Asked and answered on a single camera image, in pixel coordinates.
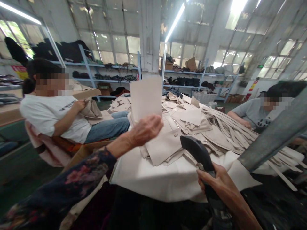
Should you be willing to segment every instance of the blue jeans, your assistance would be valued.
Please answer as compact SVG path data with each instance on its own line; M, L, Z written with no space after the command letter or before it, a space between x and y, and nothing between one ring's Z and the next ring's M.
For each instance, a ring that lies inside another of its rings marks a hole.
M105 138L118 137L120 134L127 132L130 125L127 115L127 111L112 113L114 119L93 125L86 137L85 144Z

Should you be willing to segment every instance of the woman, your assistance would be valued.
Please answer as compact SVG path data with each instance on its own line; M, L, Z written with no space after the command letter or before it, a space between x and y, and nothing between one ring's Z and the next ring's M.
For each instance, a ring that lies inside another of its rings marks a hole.
M47 60L35 59L28 63L27 72L29 79L23 85L25 98L21 101L20 112L42 134L83 144L116 137L128 130L126 111L113 113L115 119L93 126L81 116L84 101L63 96L69 87L64 69Z
M278 105L283 97L296 97L306 87L304 81L287 81L269 88L261 98L249 100L227 113L240 124L249 129L262 127L261 120Z
M163 121L158 115L149 115L141 119L131 131L120 135L106 147L96 150L87 159L14 205L0 220L0 229L59 229L61 221L71 207L96 188L107 170L114 166L116 159L134 147L142 146L155 138L162 127ZM202 191L205 190L204 181L228 206L240 229L260 230L259 223L226 170L216 164L214 167L217 172L216 178L197 170L198 183Z

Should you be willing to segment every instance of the black hair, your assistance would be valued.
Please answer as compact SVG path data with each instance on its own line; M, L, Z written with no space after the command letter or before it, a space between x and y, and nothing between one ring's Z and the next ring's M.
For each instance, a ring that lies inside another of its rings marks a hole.
M306 87L305 81L284 81L271 86L266 92L270 101L279 101L282 97L296 97Z
M34 75L39 74L40 79L50 79L51 73L61 73L62 69L46 59L37 58L27 64L29 78L25 79L22 85L23 95L32 93L36 87Z

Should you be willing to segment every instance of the floral sleeve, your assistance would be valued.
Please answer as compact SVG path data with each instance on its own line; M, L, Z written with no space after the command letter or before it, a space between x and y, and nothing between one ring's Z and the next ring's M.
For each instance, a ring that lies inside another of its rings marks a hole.
M0 220L0 229L33 229L40 225L58 229L71 207L88 196L115 163L116 158L107 149L95 151L11 207Z

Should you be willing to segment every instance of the white t-shirt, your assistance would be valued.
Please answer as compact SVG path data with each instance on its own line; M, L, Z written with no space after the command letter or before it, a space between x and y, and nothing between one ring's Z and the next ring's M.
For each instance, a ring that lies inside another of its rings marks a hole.
M20 112L38 131L52 136L54 124L61 120L77 101L73 96L42 97L26 94L21 101ZM71 127L61 135L83 144L91 129L90 123L78 114Z

